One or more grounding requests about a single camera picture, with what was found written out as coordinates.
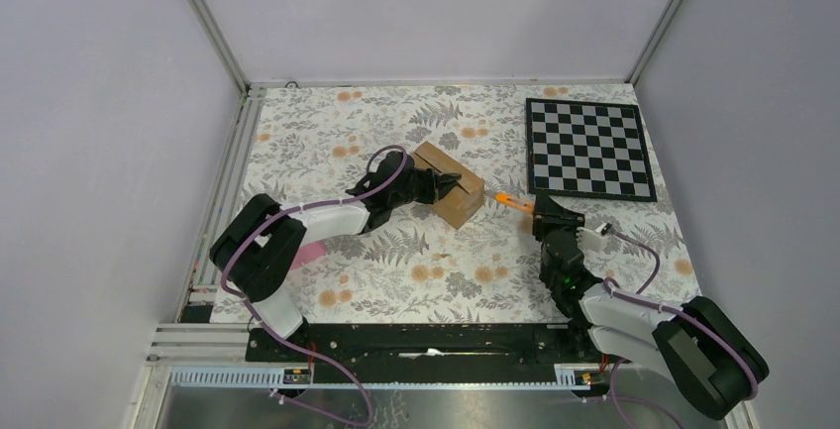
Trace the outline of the brown cardboard express box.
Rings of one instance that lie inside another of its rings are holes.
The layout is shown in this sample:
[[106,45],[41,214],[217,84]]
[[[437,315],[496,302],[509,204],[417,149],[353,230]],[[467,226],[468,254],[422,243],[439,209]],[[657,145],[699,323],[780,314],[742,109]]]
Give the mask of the brown cardboard express box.
[[411,156],[418,168],[432,169],[444,179],[446,193],[440,191],[440,199],[431,208],[451,227],[461,229],[484,204],[483,179],[429,142]]

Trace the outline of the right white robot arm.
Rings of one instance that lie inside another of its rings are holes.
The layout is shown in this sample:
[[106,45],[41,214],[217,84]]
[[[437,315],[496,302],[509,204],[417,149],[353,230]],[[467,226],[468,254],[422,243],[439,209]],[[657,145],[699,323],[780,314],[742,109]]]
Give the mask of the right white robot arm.
[[673,382],[704,416],[721,420],[753,399],[770,374],[766,360],[711,299],[669,302],[623,289],[612,277],[594,275],[586,251],[601,251],[616,238],[638,242],[606,223],[587,229],[582,214],[547,195],[524,206],[541,248],[539,278],[574,328],[570,352],[591,362],[615,356]]

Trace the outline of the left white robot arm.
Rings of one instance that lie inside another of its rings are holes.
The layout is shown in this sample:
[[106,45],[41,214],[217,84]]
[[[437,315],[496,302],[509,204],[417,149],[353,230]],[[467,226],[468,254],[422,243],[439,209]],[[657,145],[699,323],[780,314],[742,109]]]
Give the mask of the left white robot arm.
[[308,337],[283,283],[299,251],[333,237],[369,233],[400,206],[436,204],[460,178],[455,171],[421,167],[400,146],[386,146],[338,197],[282,205],[265,193],[254,195],[211,246],[209,259],[222,274],[222,289],[242,300],[270,334],[269,347],[293,361],[306,351]]

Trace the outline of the orange black utility knife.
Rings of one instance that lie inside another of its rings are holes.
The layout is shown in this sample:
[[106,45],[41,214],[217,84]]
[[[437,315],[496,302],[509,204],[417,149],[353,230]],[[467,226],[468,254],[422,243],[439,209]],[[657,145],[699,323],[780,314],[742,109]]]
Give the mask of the orange black utility knife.
[[524,214],[533,215],[535,211],[535,203],[531,201],[527,201],[523,198],[519,198],[509,193],[503,192],[490,192],[489,197],[492,198],[495,202],[507,206],[512,209],[516,209]]

